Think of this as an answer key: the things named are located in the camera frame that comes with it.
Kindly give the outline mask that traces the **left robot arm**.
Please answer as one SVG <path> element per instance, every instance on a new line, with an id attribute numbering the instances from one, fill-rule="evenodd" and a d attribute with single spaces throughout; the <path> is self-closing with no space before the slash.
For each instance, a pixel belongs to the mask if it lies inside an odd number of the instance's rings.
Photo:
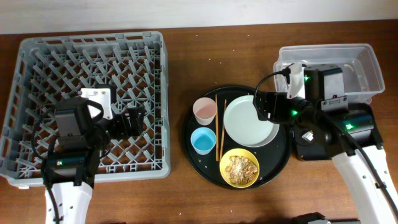
<path id="1" fill-rule="evenodd" d="M 105 119 L 103 106 L 87 98 L 61 101 L 54 108 L 59 134 L 42 161 L 46 188 L 46 223 L 84 223 L 93 195 L 100 160 L 112 139 L 128 139 L 143 132 L 145 110 Z"/>

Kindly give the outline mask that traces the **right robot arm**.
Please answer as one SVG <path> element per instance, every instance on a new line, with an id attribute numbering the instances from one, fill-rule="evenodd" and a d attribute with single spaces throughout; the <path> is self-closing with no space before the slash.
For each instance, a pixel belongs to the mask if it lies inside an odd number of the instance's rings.
<path id="1" fill-rule="evenodd" d="M 252 103 L 261 121 L 304 129 L 338 169 L 361 223 L 397 223 L 397 191 L 373 111 L 350 103 L 342 69 L 335 64 L 292 63 L 274 75 L 285 77 L 286 93 L 255 90 Z"/>

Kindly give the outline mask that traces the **yellow bowl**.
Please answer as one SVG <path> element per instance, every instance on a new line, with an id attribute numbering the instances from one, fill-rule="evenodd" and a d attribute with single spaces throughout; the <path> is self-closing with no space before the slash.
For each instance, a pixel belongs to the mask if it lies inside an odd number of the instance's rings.
<path id="1" fill-rule="evenodd" d="M 257 165 L 258 170 L 259 170 L 260 165 L 259 165 L 259 162 L 258 162 L 257 158 L 254 156 L 253 153 L 249 152 L 246 149 L 236 148 L 236 149 L 231 149 L 231 150 L 227 151 L 226 153 L 224 153 L 223 157 L 222 157 L 222 160 L 220 162 L 220 173 L 221 173 L 222 178 L 224 179 L 224 181 L 227 184 L 229 184 L 232 187 L 238 188 L 238 189 L 245 189 L 245 188 L 251 187 L 255 183 L 255 181 L 259 178 L 259 173 L 256 176 L 256 179 L 254 181 L 252 181 L 249 184 L 244 185 L 244 186 L 235 186 L 235 185 L 231 184 L 227 180 L 225 172 L 224 172 L 224 169 L 228 165 L 230 156 L 244 156 L 244 157 L 247 157 L 249 160 L 253 161 L 253 163 L 255 163 L 255 165 Z"/>

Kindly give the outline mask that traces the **white plate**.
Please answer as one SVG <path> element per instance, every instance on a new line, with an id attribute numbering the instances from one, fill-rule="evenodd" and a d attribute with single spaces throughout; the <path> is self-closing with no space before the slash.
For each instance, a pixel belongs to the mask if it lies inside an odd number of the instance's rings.
<path id="1" fill-rule="evenodd" d="M 223 122 L 228 135 L 236 143 L 262 147 L 276 137 L 279 125 L 259 120 L 253 98 L 252 95 L 244 95 L 233 100 L 224 112 Z"/>

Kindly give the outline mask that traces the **blue cup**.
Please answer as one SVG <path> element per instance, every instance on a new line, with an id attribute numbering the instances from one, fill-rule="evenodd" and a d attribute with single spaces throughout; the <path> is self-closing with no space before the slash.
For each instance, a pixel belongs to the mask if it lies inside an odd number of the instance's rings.
<path id="1" fill-rule="evenodd" d="M 216 134 L 210 128 L 197 128 L 192 132 L 190 142 L 199 155 L 206 155 L 209 154 L 216 145 Z"/>

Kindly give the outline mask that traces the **peanut shells and food scraps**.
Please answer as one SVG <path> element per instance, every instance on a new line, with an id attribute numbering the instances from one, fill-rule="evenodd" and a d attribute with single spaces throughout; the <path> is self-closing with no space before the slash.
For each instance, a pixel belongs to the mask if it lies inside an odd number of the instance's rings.
<path id="1" fill-rule="evenodd" d="M 244 186 L 256 179 L 257 165 L 244 156 L 230 156 L 224 169 L 227 180 L 235 186 Z"/>

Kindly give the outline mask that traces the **pink cup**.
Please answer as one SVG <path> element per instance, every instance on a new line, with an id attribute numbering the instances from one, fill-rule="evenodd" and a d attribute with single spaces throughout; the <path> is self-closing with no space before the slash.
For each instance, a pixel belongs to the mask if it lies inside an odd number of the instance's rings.
<path id="1" fill-rule="evenodd" d="M 197 99 L 192 110 L 197 122 L 203 126 L 211 124 L 218 111 L 215 100 L 208 97 Z"/>

